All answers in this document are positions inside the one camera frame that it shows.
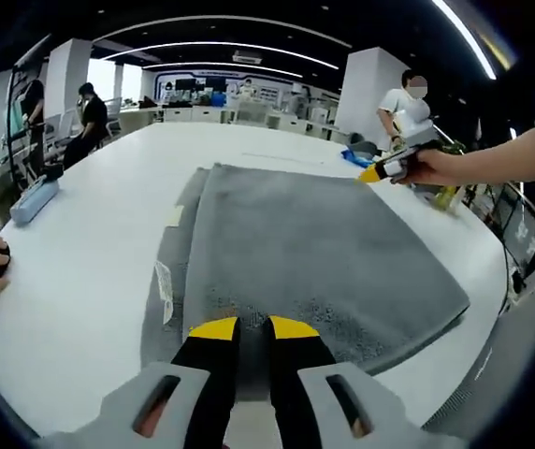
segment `gray towel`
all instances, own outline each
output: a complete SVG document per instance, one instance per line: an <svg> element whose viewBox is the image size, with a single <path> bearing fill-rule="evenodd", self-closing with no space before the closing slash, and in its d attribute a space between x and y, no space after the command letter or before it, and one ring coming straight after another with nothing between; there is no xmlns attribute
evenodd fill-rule
<svg viewBox="0 0 535 449"><path fill-rule="evenodd" d="M215 166L205 184L185 292L184 337L206 321L241 318L244 384L266 372L258 345L268 314L308 323L338 361L375 374L437 338L469 306L365 184L227 166Z"/></svg>
<svg viewBox="0 0 535 449"><path fill-rule="evenodd" d="M172 361L182 345L182 301L186 268L191 252L196 210L209 174L208 170L199 168L187 182L177 202L177 205L182 206L180 223L176 227L167 227L164 230L157 260L170 270L174 311L170 321L164 325L164 302L160 299L157 274L154 269L141 332L142 368L155 361Z"/></svg>

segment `black shirt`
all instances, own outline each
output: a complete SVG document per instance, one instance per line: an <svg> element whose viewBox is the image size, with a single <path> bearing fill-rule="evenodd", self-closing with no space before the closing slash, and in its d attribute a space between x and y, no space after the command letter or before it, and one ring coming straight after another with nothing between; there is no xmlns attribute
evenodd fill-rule
<svg viewBox="0 0 535 449"><path fill-rule="evenodd" d="M26 95L22 100L22 113L28 115L31 118L31 114L35 110L36 105L43 99L45 88L43 83L39 80L32 80L26 88ZM43 110L33 119L31 124L43 123Z"/></svg>
<svg viewBox="0 0 535 449"><path fill-rule="evenodd" d="M82 124L93 123L91 138L102 139L108 135L108 107L98 96L94 96L82 112Z"/></svg>

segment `ceiling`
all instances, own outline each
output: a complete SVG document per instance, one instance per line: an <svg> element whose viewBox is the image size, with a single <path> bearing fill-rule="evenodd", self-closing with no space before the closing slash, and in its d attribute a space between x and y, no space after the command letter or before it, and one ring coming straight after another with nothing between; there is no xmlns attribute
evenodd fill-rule
<svg viewBox="0 0 535 449"><path fill-rule="evenodd" d="M445 1L451 4L459 0ZM531 9L524 5L531 5L531 2L514 0L510 2L510 8L504 7L506 2L502 0L473 0L472 3L485 11L486 16L493 19L502 33L512 35L513 41L524 48L529 43L527 36L535 36L535 23L530 23L530 27L523 25L528 23L524 18ZM22 15L19 15L21 18L13 29L5 27L7 38L0 46L0 70L10 68L47 34L51 34L51 38L46 42L42 54L49 54L55 46L71 37L98 39L127 27L168 18L235 15L273 22L225 18L176 20L150 23L109 36L108 40L128 48L209 40L242 42L293 51L336 65L339 69L273 51L260 51L262 65L298 73L303 76L302 82L333 92L342 84L348 53L375 46L391 52L425 75L429 81L428 98L434 102L437 97L447 97L449 94L459 97L470 87L488 82L484 70L463 37L434 6L432 0L296 0L244 2L239 5L233 2L214 2L213 5L203 7L196 2L160 3L156 0L137 0L126 5L108 0L23 0L15 9L16 13L21 12ZM12 7L6 12L11 14ZM481 39L480 47L484 49L495 71L502 72L501 65ZM232 62L235 49L236 47L188 46L154 49L145 53L163 63ZM92 56L100 58L113 52L115 51L95 47ZM136 55L125 55L115 60L118 63L142 66L151 64Z"/></svg>

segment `white table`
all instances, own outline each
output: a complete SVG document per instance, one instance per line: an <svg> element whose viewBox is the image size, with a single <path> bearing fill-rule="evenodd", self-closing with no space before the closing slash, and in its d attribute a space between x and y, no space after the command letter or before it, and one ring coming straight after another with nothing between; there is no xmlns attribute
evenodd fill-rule
<svg viewBox="0 0 535 449"><path fill-rule="evenodd" d="M12 283L0 295L0 393L43 435L94 419L101 398L139 372L153 262L195 169L219 161L355 177L360 168L343 161L341 149L249 126L156 123L70 168L60 194L28 227L10 223L1 233L13 261ZM506 288L503 249L464 207L451 216L405 187L372 188L470 298L459 326L377 376L423 425L458 387L496 321Z"/></svg>

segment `window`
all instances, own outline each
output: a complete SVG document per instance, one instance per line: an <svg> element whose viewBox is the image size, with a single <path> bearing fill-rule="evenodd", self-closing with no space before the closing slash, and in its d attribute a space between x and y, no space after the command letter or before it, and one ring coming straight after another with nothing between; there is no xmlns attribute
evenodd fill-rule
<svg viewBox="0 0 535 449"><path fill-rule="evenodd" d="M111 61L89 60L87 81L93 85L95 92L103 101L111 100L114 97L115 75L116 65Z"/></svg>
<svg viewBox="0 0 535 449"><path fill-rule="evenodd" d="M141 79L143 69L136 65L124 64L122 77L122 98L130 98L133 101L140 99Z"/></svg>

